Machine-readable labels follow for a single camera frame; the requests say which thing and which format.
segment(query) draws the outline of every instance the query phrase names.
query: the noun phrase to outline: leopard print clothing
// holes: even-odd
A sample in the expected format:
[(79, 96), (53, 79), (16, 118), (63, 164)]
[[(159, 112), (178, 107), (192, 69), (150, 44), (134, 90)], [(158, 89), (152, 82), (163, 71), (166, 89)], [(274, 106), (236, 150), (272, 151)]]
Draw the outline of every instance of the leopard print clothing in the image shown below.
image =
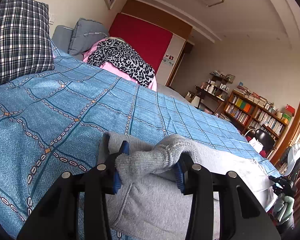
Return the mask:
[(112, 63), (144, 87), (148, 87), (154, 78), (154, 69), (123, 41), (107, 39), (100, 42), (97, 50), (90, 54), (87, 61), (88, 64), (96, 67), (100, 67), (105, 62)]

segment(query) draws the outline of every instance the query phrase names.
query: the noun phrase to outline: metal screw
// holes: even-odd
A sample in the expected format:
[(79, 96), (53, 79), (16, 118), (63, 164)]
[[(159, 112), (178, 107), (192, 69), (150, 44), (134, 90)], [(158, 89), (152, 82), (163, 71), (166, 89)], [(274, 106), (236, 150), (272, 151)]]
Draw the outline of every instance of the metal screw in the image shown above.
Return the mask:
[(229, 177), (231, 178), (236, 178), (237, 177), (237, 173), (235, 171), (229, 171), (228, 172)]
[(71, 175), (71, 173), (69, 171), (65, 171), (64, 173), (61, 174), (61, 177), (64, 179), (67, 179), (70, 177), (70, 175)]
[(201, 170), (201, 165), (195, 163), (195, 164), (192, 165), (192, 169), (194, 169), (195, 171), (199, 171), (199, 170)]
[(99, 164), (98, 166), (97, 166), (97, 169), (99, 170), (99, 171), (104, 171), (105, 169), (106, 169), (106, 165), (105, 164)]

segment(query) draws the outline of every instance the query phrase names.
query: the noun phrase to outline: red panel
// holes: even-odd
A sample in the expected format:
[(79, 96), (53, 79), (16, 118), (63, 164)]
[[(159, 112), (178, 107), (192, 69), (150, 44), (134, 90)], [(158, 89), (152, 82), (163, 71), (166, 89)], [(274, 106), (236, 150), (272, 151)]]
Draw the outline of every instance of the red panel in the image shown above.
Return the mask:
[(171, 32), (122, 13), (115, 17), (109, 33), (129, 43), (156, 73), (172, 38)]

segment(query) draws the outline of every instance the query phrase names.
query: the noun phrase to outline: wall switch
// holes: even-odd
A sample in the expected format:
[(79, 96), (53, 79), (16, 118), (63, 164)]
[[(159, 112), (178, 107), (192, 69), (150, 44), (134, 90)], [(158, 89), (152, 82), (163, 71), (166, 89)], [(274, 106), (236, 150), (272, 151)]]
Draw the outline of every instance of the wall switch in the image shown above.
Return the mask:
[(56, 19), (55, 15), (52, 13), (49, 13), (49, 24), (53, 24), (55, 19)]

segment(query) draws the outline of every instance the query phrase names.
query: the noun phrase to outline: desk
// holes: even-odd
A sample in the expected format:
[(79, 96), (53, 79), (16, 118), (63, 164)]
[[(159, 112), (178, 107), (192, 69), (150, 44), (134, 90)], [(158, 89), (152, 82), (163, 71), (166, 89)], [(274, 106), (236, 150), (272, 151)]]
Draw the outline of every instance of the desk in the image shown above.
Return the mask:
[[(205, 108), (209, 109), (211, 112), (213, 112), (213, 114), (215, 114), (215, 112), (217, 112), (218, 108), (220, 107), (221, 103), (225, 103), (224, 100), (220, 99), (219, 97), (209, 93), (208, 91), (204, 90), (201, 87), (195, 86), (195, 89), (197, 90), (197, 93), (195, 96), (200, 97), (199, 103), (197, 108), (199, 108), (200, 104), (203, 104)], [(216, 102), (218, 102), (218, 106), (216, 110), (211, 110), (209, 107), (207, 107), (204, 103), (201, 102), (201, 99), (204, 99), (205, 97), (210, 97), (213, 100), (215, 100)]]

